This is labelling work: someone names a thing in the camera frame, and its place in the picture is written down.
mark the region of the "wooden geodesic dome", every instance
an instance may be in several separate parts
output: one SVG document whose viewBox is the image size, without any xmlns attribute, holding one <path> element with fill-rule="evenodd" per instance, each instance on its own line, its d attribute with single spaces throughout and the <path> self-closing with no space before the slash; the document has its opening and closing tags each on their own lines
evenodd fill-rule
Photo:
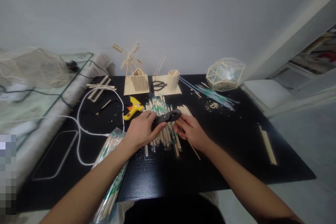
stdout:
<svg viewBox="0 0 336 224">
<path fill-rule="evenodd" d="M 235 89 L 245 67 L 246 65 L 238 59 L 223 58 L 209 67 L 206 81 L 216 91 Z"/>
<path fill-rule="evenodd" d="M 26 47 L 0 54 L 0 77 L 39 88 L 58 88 L 68 83 L 69 71 L 60 56 Z"/>
</svg>

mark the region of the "person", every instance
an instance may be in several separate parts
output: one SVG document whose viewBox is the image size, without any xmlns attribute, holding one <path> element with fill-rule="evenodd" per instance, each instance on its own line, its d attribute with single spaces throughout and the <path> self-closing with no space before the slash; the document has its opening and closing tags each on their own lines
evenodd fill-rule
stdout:
<svg viewBox="0 0 336 224">
<path fill-rule="evenodd" d="M 42 224 L 89 223 L 108 188 L 126 161 L 149 144 L 167 123 L 153 131 L 156 113 L 150 111 L 131 121 L 125 138 L 101 163 L 87 173 L 45 216 Z M 258 223 L 303 223 L 264 183 L 216 145 L 196 118 L 182 114 L 174 130 L 188 139 L 216 166 L 235 196 Z M 181 195 L 137 201 L 125 213 L 124 223 L 225 223 L 217 207 L 204 197 Z"/>
</svg>

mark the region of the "white cushion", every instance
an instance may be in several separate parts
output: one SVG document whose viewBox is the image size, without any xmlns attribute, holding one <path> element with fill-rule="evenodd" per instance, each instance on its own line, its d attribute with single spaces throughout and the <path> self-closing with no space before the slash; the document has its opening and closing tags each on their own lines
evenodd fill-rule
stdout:
<svg viewBox="0 0 336 224">
<path fill-rule="evenodd" d="M 278 107 L 293 98 L 284 87 L 274 80 L 248 80 L 244 84 L 270 109 Z"/>
</svg>

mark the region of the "pixelated area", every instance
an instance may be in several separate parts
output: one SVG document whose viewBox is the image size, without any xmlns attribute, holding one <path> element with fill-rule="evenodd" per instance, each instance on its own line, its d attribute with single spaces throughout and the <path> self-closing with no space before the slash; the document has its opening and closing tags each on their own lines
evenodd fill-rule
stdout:
<svg viewBox="0 0 336 224">
<path fill-rule="evenodd" d="M 0 135 L 0 223 L 16 223 L 16 135 Z"/>
</svg>

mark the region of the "hand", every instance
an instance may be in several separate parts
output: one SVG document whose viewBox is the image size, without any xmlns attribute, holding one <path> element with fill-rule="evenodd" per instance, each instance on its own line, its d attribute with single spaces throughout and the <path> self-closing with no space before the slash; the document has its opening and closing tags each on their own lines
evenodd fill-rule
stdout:
<svg viewBox="0 0 336 224">
<path fill-rule="evenodd" d="M 191 117 L 186 114 L 182 114 L 180 119 L 174 124 L 174 130 L 179 136 L 186 140 L 188 139 L 192 146 L 196 149 L 204 152 L 205 148 L 211 142 L 210 138 L 205 134 L 202 127 L 198 123 L 195 117 Z"/>
<path fill-rule="evenodd" d="M 167 126 L 167 123 L 160 123 L 153 131 L 152 124 L 156 117 L 155 112 L 146 111 L 134 118 L 127 130 L 125 139 L 129 144 L 138 150 L 142 146 L 149 144 Z"/>
</svg>

